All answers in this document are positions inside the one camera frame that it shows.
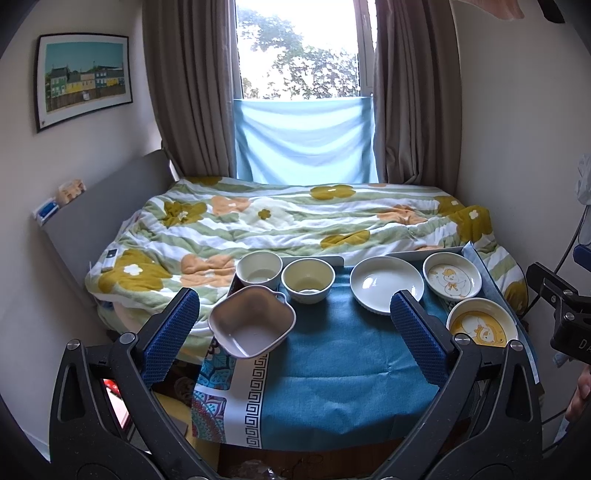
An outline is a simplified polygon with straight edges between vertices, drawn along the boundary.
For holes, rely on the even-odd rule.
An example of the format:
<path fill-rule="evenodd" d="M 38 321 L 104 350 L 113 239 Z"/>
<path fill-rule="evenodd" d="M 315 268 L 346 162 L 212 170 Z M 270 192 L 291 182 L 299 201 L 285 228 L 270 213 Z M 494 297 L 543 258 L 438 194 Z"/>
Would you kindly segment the person's right hand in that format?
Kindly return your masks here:
<path fill-rule="evenodd" d="M 565 418 L 568 422 L 572 423 L 580 418 L 585 409 L 590 391 L 591 373 L 590 366 L 587 365 L 584 367 L 581 375 L 578 378 L 575 393 L 570 401 L 569 406 L 567 407 Z"/>

